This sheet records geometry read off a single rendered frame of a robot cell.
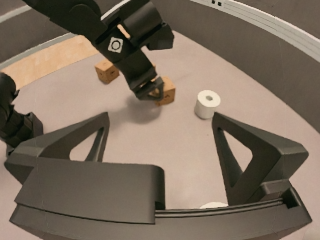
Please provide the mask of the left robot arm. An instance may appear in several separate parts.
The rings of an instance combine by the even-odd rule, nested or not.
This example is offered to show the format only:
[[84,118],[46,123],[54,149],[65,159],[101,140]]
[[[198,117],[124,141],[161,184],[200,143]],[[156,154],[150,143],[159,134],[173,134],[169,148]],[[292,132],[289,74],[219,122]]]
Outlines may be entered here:
[[[111,63],[122,59],[132,44],[133,50],[125,61],[139,76],[153,67],[141,52],[144,46],[149,51],[173,48],[175,36],[150,0],[122,0],[104,14],[96,0],[22,1],[70,33],[84,36]],[[6,158],[21,142],[37,137],[36,115],[13,109],[12,102],[20,91],[16,89],[13,78],[0,71],[0,140],[6,144]]]

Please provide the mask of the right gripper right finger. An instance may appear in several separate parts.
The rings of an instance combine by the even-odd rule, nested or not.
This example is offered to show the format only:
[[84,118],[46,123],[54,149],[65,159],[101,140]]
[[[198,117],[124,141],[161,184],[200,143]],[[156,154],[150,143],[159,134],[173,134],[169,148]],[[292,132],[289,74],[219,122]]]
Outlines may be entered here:
[[[244,204],[262,184],[289,180],[309,156],[299,142],[219,112],[214,112],[211,126],[228,206]],[[251,151],[252,159],[245,170],[232,153],[224,131]]]

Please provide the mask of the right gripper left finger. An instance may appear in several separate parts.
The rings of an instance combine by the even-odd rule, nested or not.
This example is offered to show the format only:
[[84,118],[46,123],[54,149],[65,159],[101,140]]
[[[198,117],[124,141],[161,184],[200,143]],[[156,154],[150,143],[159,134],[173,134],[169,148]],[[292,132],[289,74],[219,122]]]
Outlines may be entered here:
[[71,150],[98,131],[84,161],[102,162],[109,129],[109,115],[105,111],[81,122],[21,142],[13,152],[71,160]]

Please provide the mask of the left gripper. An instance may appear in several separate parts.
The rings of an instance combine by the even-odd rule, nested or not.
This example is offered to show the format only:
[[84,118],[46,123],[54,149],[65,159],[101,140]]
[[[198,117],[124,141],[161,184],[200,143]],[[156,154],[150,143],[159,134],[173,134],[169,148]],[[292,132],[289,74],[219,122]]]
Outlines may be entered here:
[[[140,101],[161,101],[164,99],[164,80],[161,76],[153,80],[158,76],[154,67],[151,67],[144,74],[139,76],[134,69],[125,61],[125,59],[131,54],[133,45],[131,45],[128,53],[119,61],[111,63],[114,65],[123,75],[127,82],[129,89],[135,94],[136,98]],[[146,83],[144,86],[142,84]],[[159,89],[159,97],[148,95],[155,89]],[[137,92],[138,91],[138,92]],[[148,96],[147,96],[148,95]]]

